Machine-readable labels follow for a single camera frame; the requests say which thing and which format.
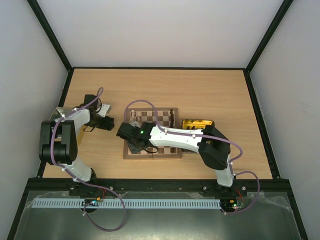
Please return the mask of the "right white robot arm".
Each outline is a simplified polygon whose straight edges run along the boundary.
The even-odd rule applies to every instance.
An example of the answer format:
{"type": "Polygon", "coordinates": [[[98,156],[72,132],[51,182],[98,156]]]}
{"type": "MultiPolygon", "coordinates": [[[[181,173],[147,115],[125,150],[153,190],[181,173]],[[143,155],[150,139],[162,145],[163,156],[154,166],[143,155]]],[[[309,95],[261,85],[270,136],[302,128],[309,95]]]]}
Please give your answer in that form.
{"type": "Polygon", "coordinates": [[[200,155],[204,164],[215,171],[218,191],[229,196],[236,189],[231,170],[231,144],[212,125],[204,129],[177,129],[145,122],[140,127],[121,123],[116,136],[125,140],[131,153],[147,148],[174,147],[200,155]]]}

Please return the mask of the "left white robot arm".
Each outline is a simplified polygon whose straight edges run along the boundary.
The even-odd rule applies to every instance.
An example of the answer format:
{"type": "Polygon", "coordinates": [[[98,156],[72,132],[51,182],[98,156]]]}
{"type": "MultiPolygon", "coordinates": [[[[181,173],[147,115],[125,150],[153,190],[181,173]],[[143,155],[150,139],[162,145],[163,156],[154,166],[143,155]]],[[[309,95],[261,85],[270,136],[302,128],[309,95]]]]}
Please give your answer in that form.
{"type": "Polygon", "coordinates": [[[78,144],[87,127],[114,128],[114,118],[107,116],[110,110],[111,105],[102,103],[98,94],[86,94],[83,103],[74,108],[55,108],[50,119],[41,123],[39,159],[69,173],[74,182],[94,184],[96,173],[78,156],[78,144]]]}

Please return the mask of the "wooden chess board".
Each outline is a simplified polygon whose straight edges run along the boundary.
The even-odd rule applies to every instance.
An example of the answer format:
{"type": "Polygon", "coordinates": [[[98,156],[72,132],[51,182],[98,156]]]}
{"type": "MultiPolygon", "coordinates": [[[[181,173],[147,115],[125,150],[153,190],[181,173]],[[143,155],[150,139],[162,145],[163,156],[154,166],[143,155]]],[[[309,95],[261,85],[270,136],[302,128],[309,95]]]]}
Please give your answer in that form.
{"type": "MultiPolygon", "coordinates": [[[[143,123],[158,123],[166,128],[178,128],[179,111],[175,107],[160,107],[157,113],[151,107],[147,108],[129,108],[125,111],[125,121],[141,127],[143,123]]],[[[131,153],[128,144],[123,145],[123,159],[142,160],[142,159],[180,159],[182,150],[172,146],[160,146],[158,148],[148,147],[135,154],[131,153]]]]}

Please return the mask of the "gold tin with pieces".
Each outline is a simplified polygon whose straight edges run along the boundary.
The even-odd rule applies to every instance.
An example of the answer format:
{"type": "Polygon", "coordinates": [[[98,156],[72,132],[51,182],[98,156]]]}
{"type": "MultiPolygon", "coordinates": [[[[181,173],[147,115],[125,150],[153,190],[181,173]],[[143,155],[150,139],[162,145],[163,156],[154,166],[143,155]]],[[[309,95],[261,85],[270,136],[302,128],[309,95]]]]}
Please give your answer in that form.
{"type": "Polygon", "coordinates": [[[215,122],[205,119],[183,119],[181,122],[181,128],[183,130],[198,130],[197,134],[202,133],[206,126],[215,126],[215,122]]]}

